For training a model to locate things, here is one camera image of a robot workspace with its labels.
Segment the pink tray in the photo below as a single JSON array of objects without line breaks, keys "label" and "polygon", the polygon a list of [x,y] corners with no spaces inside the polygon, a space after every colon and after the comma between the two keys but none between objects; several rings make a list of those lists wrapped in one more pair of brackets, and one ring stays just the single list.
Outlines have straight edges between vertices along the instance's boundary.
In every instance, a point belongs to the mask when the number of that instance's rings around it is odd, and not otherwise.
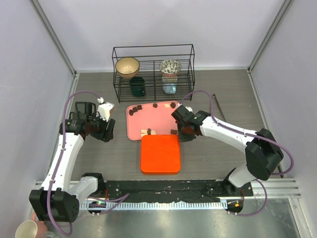
[{"label": "pink tray", "polygon": [[141,139],[148,129],[157,135],[170,134],[177,129],[172,113],[178,106],[177,101],[151,102],[128,106],[126,109],[127,137],[132,141]]}]

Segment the orange box lid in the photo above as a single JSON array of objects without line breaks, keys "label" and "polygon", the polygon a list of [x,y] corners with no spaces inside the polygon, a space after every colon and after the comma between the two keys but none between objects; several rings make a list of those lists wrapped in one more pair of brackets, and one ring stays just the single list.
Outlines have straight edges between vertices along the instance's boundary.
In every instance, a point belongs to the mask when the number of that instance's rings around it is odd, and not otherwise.
[{"label": "orange box lid", "polygon": [[146,175],[175,175],[181,170],[177,135],[145,135],[141,139],[140,169]]}]

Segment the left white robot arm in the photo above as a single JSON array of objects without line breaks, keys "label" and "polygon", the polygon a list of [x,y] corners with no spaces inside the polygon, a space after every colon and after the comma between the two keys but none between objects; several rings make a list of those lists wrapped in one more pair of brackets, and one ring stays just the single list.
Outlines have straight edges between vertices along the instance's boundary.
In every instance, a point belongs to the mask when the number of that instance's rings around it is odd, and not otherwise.
[{"label": "left white robot arm", "polygon": [[29,201],[40,221],[73,223],[80,204],[92,195],[102,197],[106,190],[100,173],[84,173],[74,186],[70,185],[77,155],[85,138],[103,142],[113,139],[115,120],[110,117],[114,104],[76,102],[75,111],[60,125],[58,148],[47,177],[39,189],[30,192]]}]

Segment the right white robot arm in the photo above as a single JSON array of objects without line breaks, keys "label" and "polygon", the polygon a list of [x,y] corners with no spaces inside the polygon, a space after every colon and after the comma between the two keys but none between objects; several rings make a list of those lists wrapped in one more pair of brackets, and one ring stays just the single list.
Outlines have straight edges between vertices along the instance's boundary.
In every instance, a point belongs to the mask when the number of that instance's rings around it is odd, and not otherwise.
[{"label": "right white robot arm", "polygon": [[267,129],[242,129],[204,111],[194,114],[181,104],[171,115],[177,123],[181,142],[192,141],[197,136],[211,137],[245,155],[245,163],[230,171],[223,181],[223,190],[230,196],[239,193],[245,184],[253,180],[268,180],[284,157]]}]

